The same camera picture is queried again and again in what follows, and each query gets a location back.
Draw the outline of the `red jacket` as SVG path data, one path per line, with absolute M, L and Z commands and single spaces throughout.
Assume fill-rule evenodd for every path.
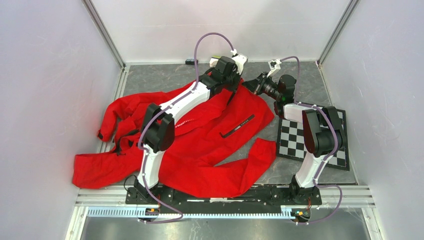
M 108 152 L 77 154 L 72 183 L 99 189 L 139 171 L 143 152 L 137 143 L 147 107 L 182 92 L 183 88 L 136 93 L 112 102 L 97 135 L 103 142 L 114 139 L 115 146 Z M 223 90 L 177 122 L 175 140 L 161 161 L 159 181 L 198 198 L 244 194 L 276 159 L 275 143 L 257 137 L 274 117 L 268 104 L 245 87 L 235 94 Z

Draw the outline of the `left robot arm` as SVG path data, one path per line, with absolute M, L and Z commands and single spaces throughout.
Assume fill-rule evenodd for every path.
M 163 156 L 175 141 L 175 124 L 196 106 L 205 103 L 223 89 L 236 92 L 247 62 L 248 57 L 242 54 L 213 58 L 210 68 L 182 93 L 165 103 L 152 103 L 147 107 L 137 143 L 143 151 L 143 160 L 134 183 L 138 191 L 137 196 L 145 204 L 151 204 L 157 198 L 157 190 L 154 187 L 159 182 Z

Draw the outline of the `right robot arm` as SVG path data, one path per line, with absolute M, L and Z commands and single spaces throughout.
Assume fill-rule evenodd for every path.
M 345 132 L 338 111 L 333 106 L 319 107 L 295 102 L 296 79 L 288 74 L 274 82 L 266 72 L 256 79 L 242 83 L 255 95 L 265 94 L 274 99 L 274 112 L 286 121 L 302 125 L 306 154 L 300 170 L 289 184 L 289 199 L 302 204 L 309 196 L 318 194 L 318 179 L 329 159 L 345 147 Z

